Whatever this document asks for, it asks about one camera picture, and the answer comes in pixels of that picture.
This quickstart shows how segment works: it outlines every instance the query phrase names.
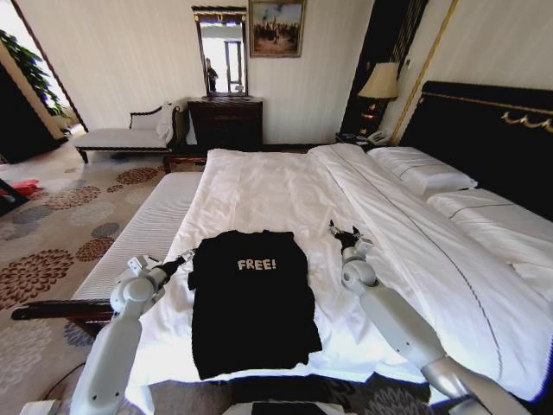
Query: wooden dresser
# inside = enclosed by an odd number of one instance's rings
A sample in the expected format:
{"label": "wooden dresser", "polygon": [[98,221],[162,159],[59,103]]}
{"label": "wooden dresser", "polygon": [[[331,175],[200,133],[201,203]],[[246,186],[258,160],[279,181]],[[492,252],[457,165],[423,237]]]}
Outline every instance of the wooden dresser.
{"label": "wooden dresser", "polygon": [[202,150],[260,151],[263,101],[253,97],[202,97],[188,101],[196,140]]}

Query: patterned carpet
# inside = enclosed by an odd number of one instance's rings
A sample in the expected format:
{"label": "patterned carpet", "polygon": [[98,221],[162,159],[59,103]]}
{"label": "patterned carpet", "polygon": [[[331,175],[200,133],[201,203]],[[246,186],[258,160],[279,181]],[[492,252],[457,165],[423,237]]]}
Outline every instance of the patterned carpet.
{"label": "patterned carpet", "polygon": [[[180,170],[200,169],[182,164]],[[17,165],[0,165],[5,181],[40,180],[32,201],[0,218],[0,415],[25,402],[69,399],[92,339],[65,320],[14,322],[11,311],[32,300],[68,299],[162,179],[162,157],[92,153],[84,165],[71,144]],[[307,378],[249,378],[152,388],[156,413],[216,415],[262,399],[337,403],[359,415],[433,413],[429,389],[374,375],[365,383]],[[119,414],[140,413],[124,404]]]}

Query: pillow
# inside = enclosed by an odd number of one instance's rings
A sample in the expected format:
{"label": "pillow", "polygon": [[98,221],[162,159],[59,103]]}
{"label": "pillow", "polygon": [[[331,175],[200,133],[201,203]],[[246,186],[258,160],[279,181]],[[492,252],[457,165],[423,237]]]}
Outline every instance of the pillow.
{"label": "pillow", "polygon": [[162,105],[161,116],[156,125],[157,135],[165,143],[173,137],[173,106],[169,102]]}
{"label": "pillow", "polygon": [[455,192],[478,184],[459,170],[412,147],[382,147],[368,152],[416,195]]}
{"label": "pillow", "polygon": [[553,222],[482,188],[433,195],[428,204],[553,301]]}
{"label": "pillow", "polygon": [[159,118],[161,117],[161,111],[154,113],[130,113],[130,128],[132,130],[155,130]]}

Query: picture frame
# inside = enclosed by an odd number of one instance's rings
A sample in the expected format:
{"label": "picture frame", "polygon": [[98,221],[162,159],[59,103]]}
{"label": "picture frame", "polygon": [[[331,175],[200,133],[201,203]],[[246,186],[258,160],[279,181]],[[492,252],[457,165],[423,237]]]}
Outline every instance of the picture frame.
{"label": "picture frame", "polygon": [[249,0],[250,57],[299,58],[307,0]]}

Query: black headboard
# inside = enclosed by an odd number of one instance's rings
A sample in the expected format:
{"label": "black headboard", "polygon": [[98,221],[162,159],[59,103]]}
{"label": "black headboard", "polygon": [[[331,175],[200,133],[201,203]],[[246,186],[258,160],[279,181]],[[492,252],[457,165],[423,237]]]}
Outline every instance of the black headboard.
{"label": "black headboard", "polygon": [[428,81],[400,145],[553,220],[553,91]]}

